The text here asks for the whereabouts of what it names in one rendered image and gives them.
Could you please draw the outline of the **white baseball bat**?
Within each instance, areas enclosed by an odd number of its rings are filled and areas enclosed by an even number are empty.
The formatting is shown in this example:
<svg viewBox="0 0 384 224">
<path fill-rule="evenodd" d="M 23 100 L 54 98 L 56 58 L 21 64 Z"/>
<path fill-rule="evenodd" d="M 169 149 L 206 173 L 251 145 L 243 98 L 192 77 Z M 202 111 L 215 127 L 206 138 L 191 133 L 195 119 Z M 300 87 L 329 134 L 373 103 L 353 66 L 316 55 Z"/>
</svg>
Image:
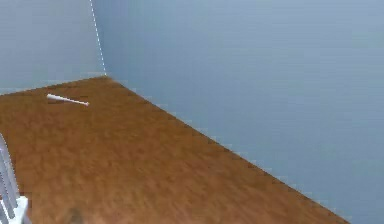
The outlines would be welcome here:
<svg viewBox="0 0 384 224">
<path fill-rule="evenodd" d="M 59 101 L 65 101 L 65 102 L 71 102 L 71 103 L 77 103 L 77 104 L 89 106 L 89 102 L 73 100 L 73 99 L 69 99 L 69 98 L 66 98 L 66 97 L 62 97 L 62 96 L 58 96 L 58 95 L 53 95 L 53 94 L 47 94 L 47 98 L 48 99 L 52 99 L 52 100 L 59 100 Z"/>
</svg>

